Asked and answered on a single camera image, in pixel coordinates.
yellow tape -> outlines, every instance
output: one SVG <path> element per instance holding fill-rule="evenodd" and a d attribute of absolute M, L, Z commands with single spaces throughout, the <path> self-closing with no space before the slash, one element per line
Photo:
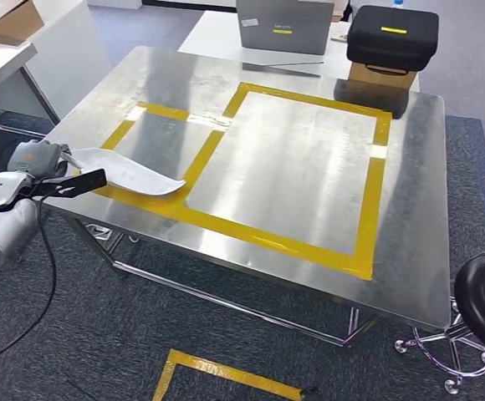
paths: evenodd
<path fill-rule="evenodd" d="M 115 146 L 118 145 L 125 134 L 129 132 L 131 127 L 135 124 L 135 121 L 131 121 L 129 119 L 125 119 L 122 121 L 121 124 L 118 126 L 111 136 L 107 138 L 105 143 L 101 145 L 101 149 L 114 149 Z"/>
<path fill-rule="evenodd" d="M 161 106 L 159 104 L 150 104 L 139 102 L 139 107 L 144 107 L 148 113 L 166 117 L 167 119 L 178 119 L 179 121 L 187 121 L 189 118 L 189 112 L 185 110 L 172 109 L 171 107 Z"/>
<path fill-rule="evenodd" d="M 378 225 L 380 195 L 384 159 L 371 158 L 360 209 L 360 223 L 354 242 L 353 262 L 356 266 L 372 266 Z"/>
<path fill-rule="evenodd" d="M 211 362 L 207 359 L 193 357 L 186 353 L 181 353 L 171 349 L 168 354 L 166 363 L 157 384 L 152 401 L 161 401 L 166 393 L 168 385 L 175 365 L 182 365 L 187 368 L 193 368 L 199 372 L 212 374 L 219 378 L 226 378 L 233 382 L 241 383 L 249 387 L 264 390 L 267 393 L 273 393 L 286 399 L 298 401 L 300 399 L 300 388 L 288 386 L 283 383 L 275 382 L 269 378 L 263 378 L 253 373 L 246 373 L 242 370 L 230 368 L 220 363 Z"/>
<path fill-rule="evenodd" d="M 381 27 L 380 30 L 384 31 L 384 32 L 400 33 L 402 35 L 406 35 L 406 33 L 408 33 L 408 31 L 406 31 L 406 29 L 399 29 L 399 28 Z"/>
<path fill-rule="evenodd" d="M 297 92 L 289 92 L 288 90 L 269 88 L 267 86 L 255 85 L 255 84 L 243 84 L 249 92 L 255 92 L 257 94 L 268 94 L 270 96 L 275 96 L 276 98 L 294 100 L 295 102 L 301 102 L 306 104 L 314 104 L 316 106 L 328 107 L 330 109 L 335 109 L 340 111 L 348 111 L 350 113 L 362 114 L 369 117 L 384 117 L 387 113 L 378 109 L 372 109 L 370 107 L 359 106 L 357 104 L 350 104 L 344 102 L 339 102 L 337 100 L 318 98 L 317 96 L 311 96 L 309 94 L 299 94 Z"/>
<path fill-rule="evenodd" d="M 310 245 L 305 242 L 292 240 L 285 236 L 278 236 L 271 232 L 262 231 L 254 227 L 245 226 L 234 221 L 224 220 L 221 217 L 212 216 L 202 211 L 195 211 L 184 207 L 178 211 L 178 219 L 206 230 L 220 232 L 237 240 L 249 244 L 263 246 L 289 256 L 298 257 L 318 265 L 334 267 L 358 275 L 356 269 L 352 268 L 352 258 L 340 252 L 330 251 L 320 246 Z"/>
<path fill-rule="evenodd" d="M 223 138 L 224 132 L 218 130 L 211 132 L 207 140 L 206 140 L 183 175 L 182 178 L 186 181 L 186 184 L 183 188 L 173 194 L 162 197 L 146 196 L 111 186 L 97 190 L 96 193 L 169 219 L 182 221 L 206 230 L 216 231 L 240 241 L 246 241 L 289 256 L 298 257 L 318 265 L 347 272 L 364 280 L 370 280 L 372 273 L 372 257 L 378 232 L 379 201 L 391 121 L 390 113 L 307 94 L 298 94 L 261 85 L 241 83 L 231 100 L 230 100 L 228 105 L 226 106 L 222 116 L 228 119 L 235 117 L 249 92 L 267 94 L 282 99 L 314 104 L 316 106 L 376 118 L 373 145 L 374 150 L 378 150 L 378 152 L 372 152 L 372 158 L 369 159 L 366 185 L 363 190 L 363 197 L 360 209 L 360 221 L 352 255 L 330 251 L 305 242 L 245 226 L 234 221 L 227 221 L 201 211 L 195 211 L 185 206 L 184 202 L 186 198 L 198 181 L 200 174 L 203 172 L 203 169 L 206 168 L 207 163 Z M 156 104 L 139 103 L 138 106 L 144 108 L 149 113 L 173 119 L 187 120 L 190 115 L 188 112 L 183 110 L 171 109 Z M 125 134 L 129 131 L 132 125 L 132 121 L 125 120 L 102 147 L 104 149 L 113 149 Z"/>
<path fill-rule="evenodd" d="M 161 401 L 164 395 L 168 390 L 168 386 L 170 385 L 172 377 L 174 375 L 174 369 L 175 368 L 175 363 L 166 361 L 162 369 L 162 372 L 160 374 L 159 383 L 156 387 L 155 393 L 153 393 L 153 398 L 152 401 Z"/>

white desk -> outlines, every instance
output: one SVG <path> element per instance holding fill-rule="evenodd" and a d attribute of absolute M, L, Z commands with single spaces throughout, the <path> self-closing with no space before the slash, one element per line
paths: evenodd
<path fill-rule="evenodd" d="M 110 63 L 85 0 L 34 3 L 45 25 L 28 39 L 35 54 L 21 66 L 55 112 L 51 119 L 55 122 L 104 78 Z M 0 83 L 0 109 L 46 117 L 18 69 Z"/>
<path fill-rule="evenodd" d="M 277 66 L 281 69 L 339 79 L 348 79 L 351 65 L 347 58 L 347 43 L 332 40 L 329 41 L 323 56 L 243 48 L 240 44 L 236 14 L 215 11 L 203 13 L 194 29 L 183 42 L 179 51 L 243 63 Z M 277 65 L 288 63 L 296 63 L 296 65 Z M 412 90 L 419 91 L 418 76 L 412 85 Z"/>
<path fill-rule="evenodd" d="M 15 100 L 18 104 L 35 104 L 53 124 L 58 124 L 60 121 L 59 117 L 25 68 L 26 63 L 36 54 L 34 46 L 28 42 L 13 43 L 9 39 L 5 42 L 6 44 L 0 43 L 0 91 L 6 87 L 8 102 Z M 34 137 L 42 136 L 2 125 L 0 130 Z"/>

black case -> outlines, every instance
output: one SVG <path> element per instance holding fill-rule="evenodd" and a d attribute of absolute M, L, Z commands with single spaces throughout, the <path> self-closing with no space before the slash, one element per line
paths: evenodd
<path fill-rule="evenodd" d="M 437 14 L 363 6 L 348 31 L 347 57 L 354 63 L 421 71 L 437 49 Z"/>

stainless steel table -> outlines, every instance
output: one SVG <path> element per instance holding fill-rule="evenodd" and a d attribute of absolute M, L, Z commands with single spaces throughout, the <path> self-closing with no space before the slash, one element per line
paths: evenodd
<path fill-rule="evenodd" d="M 60 122 L 60 118 L 44 96 L 44 94 L 40 91 L 36 83 L 33 80 L 30 73 L 25 68 L 25 63 L 34 57 L 36 54 L 36 50 L 31 43 L 21 43 L 13 41 L 11 39 L 0 38 L 0 84 L 2 84 L 12 74 L 19 71 L 22 78 L 29 86 L 45 114 L 47 114 L 53 124 L 58 124 Z M 36 132 L 15 129 L 2 125 L 0 125 L 0 130 L 32 136 L 35 138 L 43 137 L 43 135 Z"/>
<path fill-rule="evenodd" d="M 110 266 L 336 345 L 376 320 L 359 326 L 358 308 L 449 324 L 441 98 L 140 47 L 48 139 L 187 180 L 162 199 L 106 187 L 55 209 L 353 309 L 347 338 L 301 327 L 115 261 L 73 220 Z"/>

gray carpet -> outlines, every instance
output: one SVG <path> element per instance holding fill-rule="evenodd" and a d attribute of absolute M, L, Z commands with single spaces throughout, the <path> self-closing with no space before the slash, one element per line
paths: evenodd
<path fill-rule="evenodd" d="M 3 124 L 10 119 L 21 123 L 18 128 L 30 124 L 14 114 L 0 116 Z M 447 117 L 446 124 L 454 275 L 470 256 L 485 250 L 485 139 L 477 119 Z M 5 159 L 6 152 L 0 150 L 0 168 Z M 381 322 L 353 348 L 335 348 L 114 272 L 61 217 L 51 214 L 47 227 L 58 264 L 56 296 L 39 327 L 0 357 L 0 400 L 147 401 L 170 348 L 291 386 L 316 386 L 330 401 L 485 399 L 485 377 L 466 381 L 452 397 L 443 387 L 449 376 L 420 351 L 397 354 L 393 341 L 410 337 L 402 324 Z M 145 270 L 321 329 L 344 332 L 348 318 L 341 305 L 158 246 L 124 241 L 116 253 Z M 1 268 L 0 347 L 36 318 L 50 286 L 48 258 L 38 233 L 24 246 L 20 262 Z M 449 360 L 444 343 L 432 350 Z M 477 353 L 466 351 L 464 365 L 479 366 Z M 187 399 L 281 398 L 178 367 L 164 401 Z"/>
<path fill-rule="evenodd" d="M 485 130 L 485 2 L 406 0 L 409 8 L 437 13 L 437 53 L 421 73 L 421 91 L 445 99 L 447 113 L 475 117 Z"/>

